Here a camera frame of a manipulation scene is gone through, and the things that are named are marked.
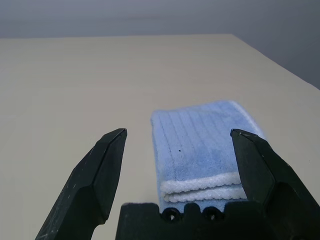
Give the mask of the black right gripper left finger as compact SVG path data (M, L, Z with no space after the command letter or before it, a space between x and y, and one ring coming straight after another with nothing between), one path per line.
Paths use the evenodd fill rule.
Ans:
M117 191L127 130L101 137L72 170L37 240L90 240L108 220Z

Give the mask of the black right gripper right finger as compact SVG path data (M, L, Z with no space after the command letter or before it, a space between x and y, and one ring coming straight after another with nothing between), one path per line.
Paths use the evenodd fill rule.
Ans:
M269 143L241 129L230 132L238 172L247 199L262 206L280 240L318 240L320 206Z

